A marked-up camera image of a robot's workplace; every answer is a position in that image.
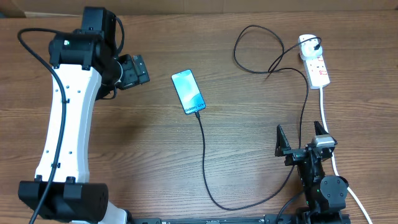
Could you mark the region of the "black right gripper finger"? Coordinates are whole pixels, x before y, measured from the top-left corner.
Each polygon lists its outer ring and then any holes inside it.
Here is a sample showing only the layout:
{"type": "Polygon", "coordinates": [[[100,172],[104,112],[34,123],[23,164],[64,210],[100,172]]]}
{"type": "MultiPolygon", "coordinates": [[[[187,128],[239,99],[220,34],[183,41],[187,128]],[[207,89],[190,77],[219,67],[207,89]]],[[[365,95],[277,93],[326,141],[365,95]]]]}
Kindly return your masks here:
{"type": "Polygon", "coordinates": [[[276,127],[276,145],[275,145],[275,156],[282,157],[285,155],[286,151],[291,150],[290,144],[285,136],[285,133],[281,125],[276,127]]]}
{"type": "Polygon", "coordinates": [[[329,134],[329,132],[325,130],[325,128],[322,126],[322,124],[319,121],[314,121],[314,127],[315,127],[315,134],[317,136],[329,134]]]}

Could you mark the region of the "black smartphone with blue screen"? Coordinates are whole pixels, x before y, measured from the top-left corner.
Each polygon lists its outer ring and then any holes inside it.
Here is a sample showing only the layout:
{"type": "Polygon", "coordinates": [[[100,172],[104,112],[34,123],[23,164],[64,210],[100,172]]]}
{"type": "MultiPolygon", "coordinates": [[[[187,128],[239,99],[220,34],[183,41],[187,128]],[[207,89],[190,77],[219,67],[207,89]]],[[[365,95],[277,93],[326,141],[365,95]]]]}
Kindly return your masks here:
{"type": "Polygon", "coordinates": [[[206,108],[206,103],[190,69],[173,74],[171,79],[185,114],[196,113],[206,108]]]}

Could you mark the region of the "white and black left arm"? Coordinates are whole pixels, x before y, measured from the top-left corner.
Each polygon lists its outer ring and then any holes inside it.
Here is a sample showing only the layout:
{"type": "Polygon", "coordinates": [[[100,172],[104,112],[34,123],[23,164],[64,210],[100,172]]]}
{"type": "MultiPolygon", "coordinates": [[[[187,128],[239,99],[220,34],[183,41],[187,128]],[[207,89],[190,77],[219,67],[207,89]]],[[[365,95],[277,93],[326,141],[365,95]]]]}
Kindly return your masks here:
{"type": "Polygon", "coordinates": [[[88,143],[94,104],[150,78],[140,55],[122,55],[116,29],[123,24],[103,7],[86,7],[81,27],[55,31],[44,67],[53,80],[44,151],[32,181],[18,196],[33,214],[62,223],[132,223],[128,210],[109,200],[106,184],[90,182],[88,143]]]}

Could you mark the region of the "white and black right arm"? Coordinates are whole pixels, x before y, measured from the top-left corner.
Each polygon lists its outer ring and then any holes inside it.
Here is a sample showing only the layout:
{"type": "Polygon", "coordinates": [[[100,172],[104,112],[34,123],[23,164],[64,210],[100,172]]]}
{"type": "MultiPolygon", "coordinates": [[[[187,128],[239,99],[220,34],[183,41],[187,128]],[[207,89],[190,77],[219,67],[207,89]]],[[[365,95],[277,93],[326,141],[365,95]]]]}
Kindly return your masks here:
{"type": "Polygon", "coordinates": [[[303,186],[307,206],[298,208],[291,223],[347,224],[351,220],[341,211],[346,208],[348,181],[339,175],[326,175],[322,162],[330,159],[338,144],[324,127],[314,122],[315,136],[303,149],[292,149],[280,125],[277,126],[275,156],[284,157],[286,166],[295,166],[303,186]]]}

